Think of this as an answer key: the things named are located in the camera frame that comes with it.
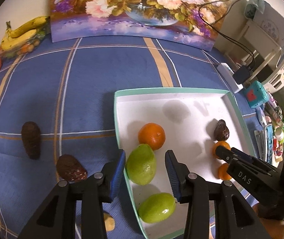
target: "bottle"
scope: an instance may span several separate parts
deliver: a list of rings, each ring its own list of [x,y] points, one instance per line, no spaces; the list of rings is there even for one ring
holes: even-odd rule
[[[284,132],[281,127],[275,129],[275,137],[280,145],[284,143]]]

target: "white power strip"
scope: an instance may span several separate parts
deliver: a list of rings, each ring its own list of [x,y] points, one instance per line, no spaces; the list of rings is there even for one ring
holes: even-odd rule
[[[230,86],[231,90],[233,93],[237,93],[240,90],[243,89],[242,84],[237,84],[233,78],[234,72],[232,69],[228,66],[226,63],[220,63],[219,66],[217,67],[217,70],[220,72],[220,74],[224,77],[225,81],[228,83]]]

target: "painting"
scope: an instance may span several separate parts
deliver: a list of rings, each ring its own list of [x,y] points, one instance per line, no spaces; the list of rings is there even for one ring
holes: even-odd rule
[[[201,17],[219,30],[228,6],[218,0],[50,0],[52,41],[129,35],[210,51],[218,34]]]

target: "black charger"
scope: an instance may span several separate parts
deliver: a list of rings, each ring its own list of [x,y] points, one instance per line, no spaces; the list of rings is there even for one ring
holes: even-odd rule
[[[233,78],[237,84],[243,84],[251,76],[247,66],[241,66],[234,74]]]

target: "blue fabric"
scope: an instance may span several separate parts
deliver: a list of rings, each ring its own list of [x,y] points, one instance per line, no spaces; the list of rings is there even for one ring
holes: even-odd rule
[[[225,61],[216,49],[211,57],[187,45],[151,40],[174,87],[229,89],[216,71],[218,62]],[[5,62],[0,72],[0,233],[9,239],[16,238],[55,186],[59,154],[74,155],[89,175],[115,159],[114,92],[162,86],[154,57],[141,37],[97,36],[56,43],[48,37],[12,63]],[[235,98],[256,148],[253,134],[261,126],[255,111],[241,92]],[[21,127],[27,121],[35,121],[41,129],[37,161],[28,158],[22,145]],[[143,238],[123,181],[118,197],[103,207],[116,222],[109,238]],[[211,225],[214,234],[214,218]]]

